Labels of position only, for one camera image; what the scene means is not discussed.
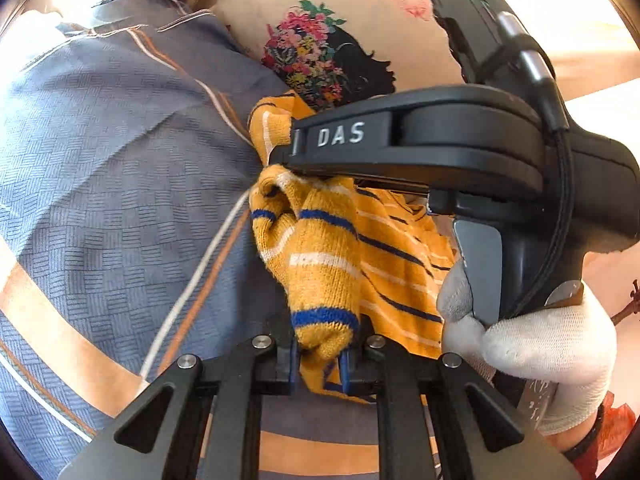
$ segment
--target red sleeve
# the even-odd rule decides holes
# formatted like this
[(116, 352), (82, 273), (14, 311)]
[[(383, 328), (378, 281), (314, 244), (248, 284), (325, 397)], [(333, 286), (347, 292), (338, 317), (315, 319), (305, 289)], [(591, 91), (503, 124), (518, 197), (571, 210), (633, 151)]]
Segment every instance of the red sleeve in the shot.
[(598, 440), (595, 439), (582, 455), (573, 462), (582, 480), (595, 480), (598, 468)]

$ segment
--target black wristband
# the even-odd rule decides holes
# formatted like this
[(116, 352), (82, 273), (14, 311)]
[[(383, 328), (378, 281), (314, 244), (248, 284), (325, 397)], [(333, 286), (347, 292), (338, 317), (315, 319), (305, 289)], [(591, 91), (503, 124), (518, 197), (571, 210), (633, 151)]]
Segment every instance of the black wristband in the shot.
[(591, 447), (598, 437), (600, 433), (600, 429), (602, 428), (602, 421), (604, 419), (604, 405), (601, 404), (598, 408), (598, 415), (596, 416), (596, 421), (593, 423), (593, 427), (591, 431), (587, 433), (587, 435), (582, 439), (578, 444), (573, 446), (570, 450), (565, 451), (563, 455), (569, 462), (573, 462), (578, 457), (584, 455), (587, 450)]

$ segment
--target pink butterfly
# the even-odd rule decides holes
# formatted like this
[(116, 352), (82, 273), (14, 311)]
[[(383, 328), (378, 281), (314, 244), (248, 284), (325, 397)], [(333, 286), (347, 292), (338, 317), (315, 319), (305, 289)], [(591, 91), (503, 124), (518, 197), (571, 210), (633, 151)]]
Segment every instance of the pink butterfly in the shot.
[(407, 14), (410, 14), (414, 18), (419, 18), (425, 22), (428, 22), (431, 19), (432, 7), (431, 0), (415, 0), (413, 2), (408, 2), (407, 0), (393, 0), (398, 6), (404, 10)]

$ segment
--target white lettering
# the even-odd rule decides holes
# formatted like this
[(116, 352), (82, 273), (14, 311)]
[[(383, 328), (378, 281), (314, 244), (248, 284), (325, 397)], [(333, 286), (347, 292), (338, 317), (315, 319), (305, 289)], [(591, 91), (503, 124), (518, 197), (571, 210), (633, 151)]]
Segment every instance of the white lettering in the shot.
[(322, 128), (318, 133), (318, 148), (329, 142), (329, 128)]
[(342, 125), (335, 129), (334, 140), (331, 141), (331, 145), (333, 146), (338, 142), (340, 142), (340, 144), (344, 144), (344, 126)]
[(361, 128), (363, 126), (364, 122), (362, 121), (353, 123), (353, 125), (351, 126), (351, 137), (349, 138), (349, 142), (355, 144), (356, 142), (360, 142), (362, 140), (362, 138), (364, 137), (364, 132), (362, 130), (359, 130), (358, 128)]

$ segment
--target floral print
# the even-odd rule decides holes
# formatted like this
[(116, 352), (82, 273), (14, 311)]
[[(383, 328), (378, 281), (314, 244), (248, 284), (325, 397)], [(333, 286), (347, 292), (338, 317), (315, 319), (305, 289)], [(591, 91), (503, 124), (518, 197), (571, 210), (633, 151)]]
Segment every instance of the floral print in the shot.
[(346, 82), (342, 68), (334, 64), (335, 49), (327, 41), (336, 25), (346, 22), (334, 14), (324, 3), (316, 7), (301, 0), (275, 29), (267, 25), (270, 39), (262, 63), (316, 109), (334, 107), (342, 99)]

